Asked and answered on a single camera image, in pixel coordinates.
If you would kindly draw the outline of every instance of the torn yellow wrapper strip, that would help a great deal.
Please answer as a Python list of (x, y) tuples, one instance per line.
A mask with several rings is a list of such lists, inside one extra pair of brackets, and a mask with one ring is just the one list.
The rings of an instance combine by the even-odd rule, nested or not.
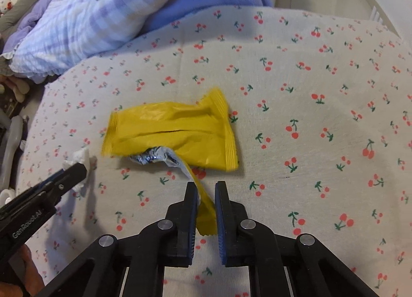
[(206, 193), (203, 185), (198, 178), (193, 174), (190, 167), (185, 162), (187, 170), (193, 178), (193, 182), (197, 187), (197, 191), (200, 195), (200, 205), (197, 208), (196, 228), (201, 235), (214, 235), (218, 234), (218, 227), (216, 224), (216, 210), (215, 204)]
[(185, 162), (201, 197), (196, 222), (199, 233), (216, 234), (213, 201), (188, 165), (224, 171), (238, 168), (228, 114), (219, 88), (211, 89), (195, 105), (161, 102), (114, 112), (102, 155), (130, 156), (156, 146), (172, 149)]

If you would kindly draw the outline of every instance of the yellow packet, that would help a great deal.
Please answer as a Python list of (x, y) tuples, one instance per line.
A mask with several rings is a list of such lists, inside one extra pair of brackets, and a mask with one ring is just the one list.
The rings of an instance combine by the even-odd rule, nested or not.
[(237, 169), (228, 105), (220, 89), (211, 89), (193, 106), (162, 102), (111, 114), (102, 155), (130, 156), (156, 146), (169, 147), (189, 165)]

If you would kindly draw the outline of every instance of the finger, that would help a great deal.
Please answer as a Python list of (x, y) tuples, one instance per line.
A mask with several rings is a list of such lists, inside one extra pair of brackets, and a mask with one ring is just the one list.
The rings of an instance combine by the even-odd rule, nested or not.
[(25, 263), (31, 262), (31, 251), (26, 244), (20, 247), (19, 254)]
[(40, 276), (33, 261), (26, 263), (24, 287), (31, 296), (37, 295), (45, 287), (42, 276)]
[(0, 282), (0, 297), (23, 297), (23, 293), (17, 285)]

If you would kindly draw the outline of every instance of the crumpled foil wrapper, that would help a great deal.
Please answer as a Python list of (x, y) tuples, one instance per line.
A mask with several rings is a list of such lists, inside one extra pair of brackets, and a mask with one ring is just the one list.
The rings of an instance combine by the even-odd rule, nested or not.
[[(139, 165), (147, 165), (149, 163), (164, 162), (169, 167), (177, 167), (182, 170), (188, 179), (194, 182), (187, 164), (170, 148), (164, 146), (152, 147), (145, 150), (141, 154), (131, 155), (129, 159)], [(200, 195), (198, 195), (198, 205), (200, 204)]]

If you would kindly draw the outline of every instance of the cherry print fabric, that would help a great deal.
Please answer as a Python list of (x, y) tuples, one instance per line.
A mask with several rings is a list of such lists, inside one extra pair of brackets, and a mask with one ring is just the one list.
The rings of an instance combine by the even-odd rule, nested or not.
[[(222, 6), (75, 66), (46, 87), (19, 191), (87, 146), (89, 186), (71, 191), (28, 242), (49, 282), (93, 240), (139, 233), (184, 197), (165, 165), (101, 157), (109, 116), (142, 103), (196, 103), (218, 86), (240, 168), (194, 173), (275, 233), (311, 233), (379, 296), (412, 290), (412, 53), (385, 27), (308, 12)], [(193, 265), (166, 269), (164, 295), (249, 295), (217, 237), (196, 236)]]

